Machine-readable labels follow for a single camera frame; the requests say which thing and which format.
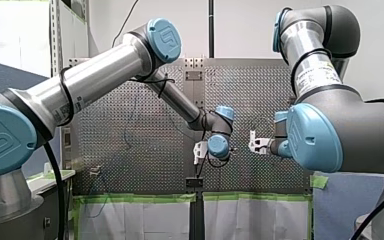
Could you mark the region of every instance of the cable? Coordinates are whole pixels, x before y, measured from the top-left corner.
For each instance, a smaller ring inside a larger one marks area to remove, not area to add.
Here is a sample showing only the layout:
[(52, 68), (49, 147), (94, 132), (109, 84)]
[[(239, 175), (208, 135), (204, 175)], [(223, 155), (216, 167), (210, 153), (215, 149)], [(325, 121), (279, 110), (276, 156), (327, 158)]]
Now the cable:
[(167, 82), (176, 83), (176, 81), (174, 79), (171, 79), (171, 78), (161, 79), (161, 80), (157, 80), (157, 81), (140, 81), (140, 80), (137, 80), (137, 79), (130, 79), (129, 81), (130, 82), (138, 82), (138, 83), (146, 83), (146, 84), (153, 84), (153, 83), (164, 82), (163, 87), (160, 89), (160, 92), (158, 93), (158, 98), (161, 98), (161, 94), (163, 94), (164, 89), (165, 89), (165, 87), (167, 85)]
[(58, 240), (64, 239), (64, 227), (65, 227), (65, 199), (64, 199), (64, 183), (62, 182), (61, 172), (58, 167), (57, 159), (52, 151), (49, 142), (43, 145), (46, 154), (48, 155), (49, 162), (54, 170), (55, 181), (57, 183), (58, 194)]
[(65, 67), (61, 69), (60, 71), (60, 84), (62, 87), (62, 90), (64, 91), (65, 96), (67, 97), (68, 100), (68, 117), (67, 120), (61, 124), (58, 125), (58, 127), (65, 126), (73, 120), (74, 117), (74, 103), (73, 103), (73, 98), (71, 97), (70, 91), (68, 90), (67, 85), (65, 84), (65, 72), (70, 69), (71, 67)]
[(378, 215), (383, 209), (384, 209), (384, 200), (382, 201), (381, 204), (379, 204), (379, 206), (375, 208), (375, 210), (373, 210), (369, 214), (369, 216), (366, 217), (366, 219), (364, 219), (363, 223), (358, 227), (357, 231), (355, 231), (354, 235), (351, 237), (351, 240), (357, 240), (360, 237), (363, 230), (367, 227), (367, 225), (369, 225), (369, 223), (373, 220), (373, 218), (376, 217), (376, 215)]
[(127, 125), (130, 123), (130, 121), (133, 119), (133, 115), (135, 114), (135, 111), (136, 111), (136, 108), (137, 108), (137, 102), (138, 102), (138, 98), (139, 98), (139, 92), (136, 93), (136, 96), (135, 96), (135, 100), (133, 102), (133, 109), (132, 111), (130, 112), (130, 116), (129, 116), (129, 119), (127, 120), (127, 123), (125, 124), (124, 126), (124, 129), (123, 129), (123, 140), (124, 142), (127, 144), (127, 150), (131, 149), (132, 148), (132, 145), (129, 143), (129, 141), (127, 141)]
[(173, 124), (173, 127), (176, 128), (176, 130), (181, 133), (183, 136), (189, 138), (190, 140), (194, 141), (195, 142), (195, 139), (191, 136), (189, 136), (188, 134), (186, 134), (185, 132), (183, 132), (182, 130), (180, 130), (176, 123), (173, 121), (173, 119), (171, 118), (171, 115), (170, 115), (170, 112), (168, 111), (168, 107), (167, 107), (167, 104), (165, 104), (165, 108), (166, 108), (166, 112), (167, 112), (167, 115), (168, 115), (168, 118), (170, 119), (171, 123)]
[(199, 177), (201, 176), (202, 169), (204, 168), (204, 163), (205, 163), (205, 161), (206, 161), (207, 159), (208, 159), (208, 150), (207, 150), (207, 152), (205, 153), (204, 160), (202, 160), (201, 168), (199, 169), (199, 172), (198, 172), (198, 174), (196, 175), (197, 178), (199, 178)]
[[(105, 206), (107, 205), (108, 199), (110, 198), (110, 196), (109, 196), (110, 191), (109, 191), (109, 189), (108, 189), (107, 181), (105, 180), (105, 178), (104, 178), (104, 176), (103, 176), (103, 173), (100, 173), (100, 174), (96, 177), (95, 181), (93, 181), (93, 184), (92, 184), (91, 188), (89, 189), (88, 196), (90, 196), (90, 195), (92, 194), (92, 191), (93, 191), (93, 189), (94, 189), (94, 187), (95, 187), (95, 184), (96, 184), (96, 182), (97, 182), (99, 179), (101, 179), (102, 182), (104, 183), (105, 190), (107, 191), (107, 196), (105, 197), (104, 203), (102, 204), (102, 206), (101, 206), (101, 208), (99, 209), (98, 213), (95, 214), (95, 215), (93, 215), (93, 216), (91, 216), (91, 215), (90, 215), (90, 212), (89, 212), (89, 214), (88, 214), (89, 216), (86, 216), (87, 218), (97, 218), (97, 217), (99, 217), (99, 216), (101, 215), (102, 211), (104, 210)], [(87, 203), (87, 200), (86, 200), (86, 202), (85, 202), (85, 205), (86, 205), (85, 208), (88, 210), (89, 208), (87, 207), (87, 204), (88, 204), (88, 203)]]
[(115, 45), (115, 41), (117, 40), (117, 38), (120, 36), (120, 34), (121, 34), (121, 32), (123, 31), (123, 29), (124, 29), (124, 26), (126, 26), (126, 23), (127, 23), (127, 21), (129, 20), (129, 18), (130, 18), (130, 15), (132, 15), (132, 12), (133, 12), (133, 9), (135, 9), (135, 6), (136, 6), (136, 4), (139, 2), (139, 0), (136, 0), (134, 3), (133, 3), (133, 5), (132, 5), (132, 7), (130, 8), (130, 12), (129, 12), (129, 14), (127, 14), (127, 17), (126, 17), (126, 19), (124, 20), (124, 23), (123, 23), (123, 25), (121, 26), (121, 28), (120, 28), (120, 31), (117, 33), (117, 35), (114, 37), (114, 40), (113, 40), (113, 44), (112, 44), (112, 48), (114, 47), (114, 45)]
[(201, 137), (201, 141), (204, 140), (205, 138), (205, 134), (207, 133), (207, 111), (205, 111), (204, 109), (200, 108), (201, 111), (204, 112), (204, 115), (202, 116), (201, 118), (201, 127), (202, 127), (202, 137)]
[(282, 55), (282, 58), (283, 58), (283, 61), (285, 61), (286, 65), (289, 65), (289, 62), (288, 60), (286, 59), (285, 57), (285, 54), (283, 53), (283, 49), (282, 49), (282, 40), (281, 40), (281, 36), (282, 36), (282, 33), (280, 32), (280, 26), (281, 26), (281, 23), (282, 23), (282, 20), (283, 20), (283, 15), (286, 14), (288, 11), (291, 11), (292, 8), (290, 7), (285, 7), (284, 9), (282, 9), (282, 11), (280, 12), (280, 21), (279, 21), (279, 31), (277, 31), (277, 46), (278, 46), (278, 49), (279, 49), (279, 52), (280, 52), (280, 55)]
[(229, 160), (230, 160), (230, 156), (229, 156), (229, 158), (226, 159), (226, 161), (223, 161), (222, 164), (220, 164), (220, 165), (215, 165), (214, 163), (211, 162), (211, 159), (208, 158), (208, 163), (209, 163), (209, 164), (211, 165), (211, 167), (213, 167), (213, 168), (222, 168), (222, 167), (226, 166), (226, 165), (229, 163)]

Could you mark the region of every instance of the green tape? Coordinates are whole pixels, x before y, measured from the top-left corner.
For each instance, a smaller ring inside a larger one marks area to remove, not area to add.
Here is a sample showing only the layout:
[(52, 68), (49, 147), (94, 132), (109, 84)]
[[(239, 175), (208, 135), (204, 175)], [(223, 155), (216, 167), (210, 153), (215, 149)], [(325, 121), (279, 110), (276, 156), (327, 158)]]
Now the green tape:
[(324, 189), (327, 185), (328, 177), (312, 175), (310, 176), (310, 186), (312, 188)]
[(204, 193), (204, 201), (223, 201), (238, 199), (254, 199), (269, 201), (287, 201), (287, 202), (308, 202), (311, 201), (311, 195), (302, 194), (276, 194), (276, 193), (246, 193), (246, 192), (229, 192), (229, 193)]
[(79, 239), (80, 202), (73, 201), (74, 239)]
[(192, 202), (194, 194), (139, 195), (139, 194), (105, 194), (98, 196), (75, 196), (80, 204), (90, 203), (185, 203)]

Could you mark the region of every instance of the robotic arm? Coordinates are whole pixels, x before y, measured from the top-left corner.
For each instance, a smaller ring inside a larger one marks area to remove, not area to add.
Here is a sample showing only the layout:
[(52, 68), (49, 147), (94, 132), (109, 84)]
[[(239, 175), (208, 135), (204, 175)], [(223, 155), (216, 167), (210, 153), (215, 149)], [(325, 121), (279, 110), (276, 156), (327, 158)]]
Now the robotic arm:
[(384, 173), (384, 101), (364, 102), (340, 78), (359, 45), (355, 16), (339, 6), (287, 10), (275, 32), (297, 100), (276, 113), (270, 151), (315, 171)]
[(211, 130), (209, 153), (229, 158), (233, 109), (221, 106), (207, 113), (173, 83), (154, 81), (166, 78), (158, 68), (175, 61), (180, 52), (176, 28), (165, 19), (155, 19), (125, 34), (119, 46), (64, 69), (60, 76), (27, 90), (0, 93), (0, 218), (37, 205), (20, 171), (31, 154), (53, 138), (58, 126), (132, 77), (149, 84), (192, 130)]

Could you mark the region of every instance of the pegboard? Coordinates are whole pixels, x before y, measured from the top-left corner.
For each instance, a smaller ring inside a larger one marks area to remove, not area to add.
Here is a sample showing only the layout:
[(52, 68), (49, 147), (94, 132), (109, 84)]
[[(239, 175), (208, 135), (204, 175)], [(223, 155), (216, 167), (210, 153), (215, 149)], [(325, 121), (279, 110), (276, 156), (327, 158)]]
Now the pegboard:
[[(274, 112), (288, 107), (292, 94), (288, 68), (280, 60), (204, 59), (202, 84), (190, 84), (185, 80), (190, 70), (185, 61), (162, 70), (181, 90), (200, 96), (191, 100), (204, 100), (207, 110), (227, 105), (236, 115), (232, 135), (236, 150), (222, 169), (205, 165), (204, 190), (306, 193), (309, 173), (297, 163), (248, 149), (249, 130), (269, 137)], [(183, 89), (185, 85), (193, 89)], [(75, 195), (186, 191), (193, 154), (184, 154), (192, 142), (185, 134), (191, 132), (146, 85), (128, 82), (115, 89), (81, 112), (71, 132)], [(98, 178), (90, 174), (97, 166), (102, 172)]]

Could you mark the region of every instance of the blue cap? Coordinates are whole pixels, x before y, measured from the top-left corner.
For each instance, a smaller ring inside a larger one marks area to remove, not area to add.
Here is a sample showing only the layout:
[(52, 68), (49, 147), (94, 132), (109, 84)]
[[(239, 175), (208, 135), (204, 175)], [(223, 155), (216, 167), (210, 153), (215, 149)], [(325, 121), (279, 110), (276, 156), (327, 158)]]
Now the blue cap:
[(288, 116), (288, 111), (279, 111), (274, 114), (274, 121), (275, 122), (281, 122), (286, 120), (286, 117)]
[(231, 107), (226, 107), (226, 106), (218, 106), (216, 107), (216, 113), (220, 114), (221, 116), (232, 120), (235, 115), (235, 111)]
[(170, 21), (164, 18), (150, 20), (147, 30), (149, 44), (161, 61), (171, 63), (180, 56), (182, 42), (177, 29)]
[(0, 105), (0, 175), (18, 169), (36, 149), (33, 124), (21, 112)]
[(302, 167), (336, 172), (342, 166), (341, 141), (329, 119), (307, 103), (289, 109), (286, 121), (289, 150)]
[(216, 158), (226, 158), (229, 155), (229, 143), (220, 134), (215, 134), (208, 139), (208, 152)]
[(292, 157), (291, 150), (289, 149), (288, 140), (285, 140), (279, 144), (279, 147), (277, 148), (277, 153), (281, 157), (286, 157), (286, 158)]

